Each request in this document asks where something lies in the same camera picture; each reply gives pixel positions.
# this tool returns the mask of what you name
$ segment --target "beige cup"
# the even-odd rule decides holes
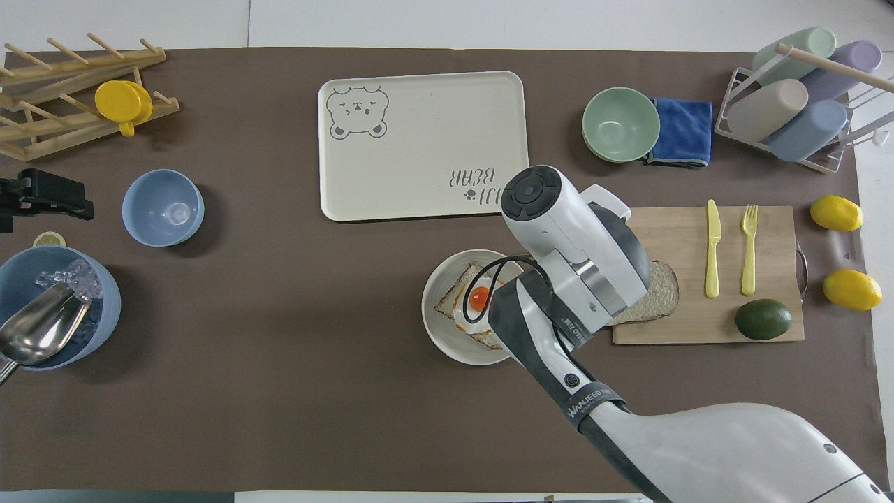
[[[727,110],[730,131],[743,141],[760,141],[787,124],[807,105],[807,88],[783,79],[749,94]]]

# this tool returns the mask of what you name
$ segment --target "plastic knife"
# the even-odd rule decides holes
[[[721,292],[720,280],[717,278],[717,243],[721,240],[721,216],[717,212],[717,204],[708,200],[708,267],[704,275],[704,294],[713,299]]]

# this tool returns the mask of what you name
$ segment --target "yellow cup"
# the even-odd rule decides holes
[[[99,113],[117,122],[124,136],[133,136],[133,126],[145,123],[152,115],[152,97],[136,82],[104,82],[94,98]]]

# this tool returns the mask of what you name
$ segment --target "yellow fork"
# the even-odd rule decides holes
[[[742,294],[755,294],[755,235],[757,234],[757,205],[745,207],[742,217],[742,232],[748,238],[745,248],[745,270],[742,271]]]

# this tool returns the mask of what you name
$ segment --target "light blue bowl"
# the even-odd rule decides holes
[[[77,259],[86,260],[93,268],[99,278],[99,286],[103,290],[102,302],[94,301],[90,306],[91,310],[101,310],[96,330],[81,340],[72,339],[62,351],[44,362],[37,365],[22,365],[26,371],[50,371],[77,362],[96,351],[112,335],[115,325],[118,324],[118,316],[121,314],[121,293],[118,291],[118,284],[102,264],[67,246],[46,244],[28,248],[0,267],[0,323],[4,323],[44,292],[43,288],[35,284],[42,271],[52,273],[63,270]],[[0,354],[0,360],[5,362],[6,358]]]
[[[202,225],[205,203],[184,174],[157,169],[137,178],[124,194],[121,217],[133,239],[171,246],[190,239]]]

